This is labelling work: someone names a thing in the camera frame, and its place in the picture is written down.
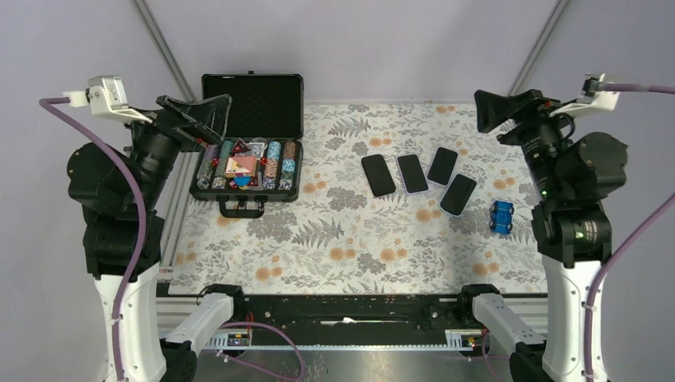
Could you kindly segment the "black phone case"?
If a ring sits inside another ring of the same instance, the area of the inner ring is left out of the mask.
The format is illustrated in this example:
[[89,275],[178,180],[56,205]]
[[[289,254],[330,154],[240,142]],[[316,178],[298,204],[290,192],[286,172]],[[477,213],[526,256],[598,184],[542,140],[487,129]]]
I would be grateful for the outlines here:
[[383,155],[374,154],[363,157],[361,166],[374,197],[386,196],[396,191],[396,185]]

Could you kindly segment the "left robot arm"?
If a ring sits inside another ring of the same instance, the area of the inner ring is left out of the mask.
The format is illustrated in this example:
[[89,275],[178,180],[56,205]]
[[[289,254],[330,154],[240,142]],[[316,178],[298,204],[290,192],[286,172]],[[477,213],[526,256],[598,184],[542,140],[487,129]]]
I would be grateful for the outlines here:
[[191,381],[216,331],[246,319],[242,289],[227,284],[207,286],[197,309],[166,337],[156,307],[165,221],[154,207],[181,152],[223,141],[231,102],[228,95],[196,103],[162,95],[157,110],[140,111],[121,91],[100,85],[68,94],[70,106],[120,121],[132,135],[130,153],[122,154],[85,131],[88,143],[67,164],[68,194],[86,224],[86,267],[106,322],[109,381]]

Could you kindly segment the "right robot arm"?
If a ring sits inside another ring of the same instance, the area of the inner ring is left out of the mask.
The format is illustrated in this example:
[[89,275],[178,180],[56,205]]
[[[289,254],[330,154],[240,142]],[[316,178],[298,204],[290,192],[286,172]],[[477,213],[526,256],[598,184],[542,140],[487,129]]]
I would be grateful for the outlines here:
[[518,95],[474,94],[478,131],[507,121],[498,141],[521,148],[540,202],[532,227],[548,289],[547,332],[532,330],[488,284],[465,286],[456,315],[469,328],[483,325],[509,353],[515,381],[605,381],[601,349],[601,289],[612,259],[611,223],[603,199],[626,182],[627,147],[613,136],[563,134],[575,120],[614,110],[615,92],[586,90],[561,102],[538,90]]

